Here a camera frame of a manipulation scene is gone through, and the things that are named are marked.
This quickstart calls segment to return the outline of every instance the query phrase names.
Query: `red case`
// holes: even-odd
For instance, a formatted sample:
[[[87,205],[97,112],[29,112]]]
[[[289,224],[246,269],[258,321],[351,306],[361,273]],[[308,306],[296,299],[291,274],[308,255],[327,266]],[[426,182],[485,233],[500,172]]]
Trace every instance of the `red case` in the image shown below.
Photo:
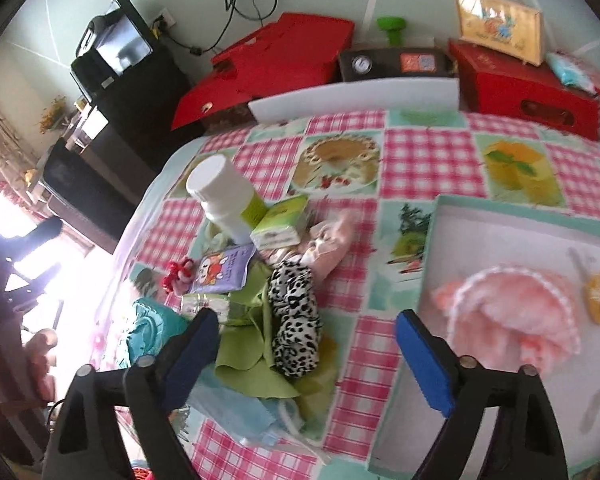
[[[254,98],[332,82],[353,28],[349,20],[283,12],[211,60],[213,72],[180,100],[171,129]]]
[[[458,62],[460,90],[469,109],[535,121],[598,140],[598,105],[563,86],[546,63],[536,67],[464,41],[449,41]]]

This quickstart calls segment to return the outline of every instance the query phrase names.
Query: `blue gripper pad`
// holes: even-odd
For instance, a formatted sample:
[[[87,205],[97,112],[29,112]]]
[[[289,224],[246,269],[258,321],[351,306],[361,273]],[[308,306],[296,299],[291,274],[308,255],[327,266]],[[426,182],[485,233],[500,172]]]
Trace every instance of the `blue gripper pad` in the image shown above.
[[[451,380],[406,312],[395,320],[395,339],[429,406],[447,418],[454,407]]]
[[[164,413],[171,413],[184,406],[200,372],[216,360],[218,345],[218,316],[213,314],[202,320],[191,341],[164,379],[164,397],[161,402]]]

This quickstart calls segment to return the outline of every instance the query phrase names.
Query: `white bottle cap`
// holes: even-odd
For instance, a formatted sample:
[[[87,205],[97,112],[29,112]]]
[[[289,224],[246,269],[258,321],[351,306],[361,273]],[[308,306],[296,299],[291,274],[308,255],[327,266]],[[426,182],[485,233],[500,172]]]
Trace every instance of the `white bottle cap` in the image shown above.
[[[244,184],[251,186],[224,155],[218,154],[206,158],[191,171],[186,188],[200,202],[227,203],[244,193]]]

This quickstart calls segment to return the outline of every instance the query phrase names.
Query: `table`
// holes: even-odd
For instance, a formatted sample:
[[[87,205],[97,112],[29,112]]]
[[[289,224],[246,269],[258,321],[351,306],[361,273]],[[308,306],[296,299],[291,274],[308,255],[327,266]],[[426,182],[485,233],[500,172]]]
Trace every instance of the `table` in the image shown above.
[[[356,145],[362,141],[368,150],[372,141],[371,150],[377,152],[364,156],[365,164],[360,164]],[[198,154],[154,214],[136,222],[137,233],[126,253],[117,254],[123,266],[118,282],[145,267],[166,273],[168,261],[185,254],[199,256],[208,229],[202,208],[186,194],[184,179],[210,153],[231,157],[266,200],[307,192],[317,221],[342,208],[353,210],[356,218],[349,254],[317,294],[344,356],[323,439],[334,462],[322,466],[310,456],[243,448],[212,421],[192,417],[184,427],[186,434],[180,436],[205,479],[376,477],[363,462],[401,359],[394,319],[398,310],[417,304],[420,291],[417,268],[407,285],[382,281],[375,272],[383,234],[399,228],[405,205],[426,215],[437,195],[459,194],[600,219],[600,146],[520,120],[461,112],[370,110],[235,130],[205,138],[199,145]],[[306,168],[299,170],[298,163],[305,150],[320,152],[317,146],[329,160],[307,177]],[[525,170],[536,179],[535,187],[503,186],[498,158],[490,155],[494,151],[521,153],[522,163],[535,168],[531,173]],[[351,166],[356,171],[347,170]],[[324,175],[333,171],[349,171],[352,182],[327,185]],[[538,193],[539,184],[551,191]],[[387,283],[392,290],[386,290]],[[107,322],[98,324],[91,360],[100,369],[115,364],[122,326],[116,318],[124,317],[129,306],[120,296],[124,295],[118,294],[118,306],[106,316],[100,312]],[[167,304],[177,309],[178,300],[170,296]]]

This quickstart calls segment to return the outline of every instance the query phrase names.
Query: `leopard print fabric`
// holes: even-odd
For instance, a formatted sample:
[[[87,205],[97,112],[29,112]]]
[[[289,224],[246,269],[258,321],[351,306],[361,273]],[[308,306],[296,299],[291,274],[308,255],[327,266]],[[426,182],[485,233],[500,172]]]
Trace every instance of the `leopard print fabric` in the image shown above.
[[[322,322],[309,267],[278,264],[269,283],[269,303],[280,328],[273,339],[276,366],[286,377],[302,377],[318,365]]]

